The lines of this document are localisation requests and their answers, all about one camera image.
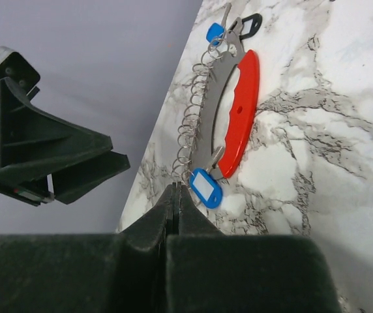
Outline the key with blue label tag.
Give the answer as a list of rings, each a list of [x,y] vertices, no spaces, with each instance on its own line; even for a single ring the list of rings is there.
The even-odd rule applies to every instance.
[[[190,187],[207,209],[220,206],[223,192],[216,179],[211,175],[214,165],[224,154],[224,147],[217,147],[203,168],[195,168],[190,176]]]

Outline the red handled metal key holder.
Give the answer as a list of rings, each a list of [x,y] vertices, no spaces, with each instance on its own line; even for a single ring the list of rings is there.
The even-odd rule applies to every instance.
[[[240,167],[250,139],[260,91],[260,60],[243,41],[227,39],[210,44],[193,65],[190,103],[178,127],[179,150],[173,176],[184,184],[195,168],[204,167],[217,147],[224,154],[214,165],[216,180],[229,179]]]

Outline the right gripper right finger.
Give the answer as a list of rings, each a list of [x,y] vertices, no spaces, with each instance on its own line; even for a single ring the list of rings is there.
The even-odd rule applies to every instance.
[[[166,240],[168,312],[338,312],[329,266],[300,235],[225,235],[176,188]]]

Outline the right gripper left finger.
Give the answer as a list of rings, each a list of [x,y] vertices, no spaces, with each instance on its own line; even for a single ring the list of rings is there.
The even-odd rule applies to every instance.
[[[164,312],[174,200],[121,233],[0,235],[0,312]]]

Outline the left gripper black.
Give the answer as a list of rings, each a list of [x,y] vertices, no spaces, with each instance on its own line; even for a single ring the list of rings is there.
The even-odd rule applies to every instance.
[[[130,168],[128,157],[111,149],[109,136],[38,109],[11,78],[0,80],[0,194],[34,206],[54,194],[73,203]]]

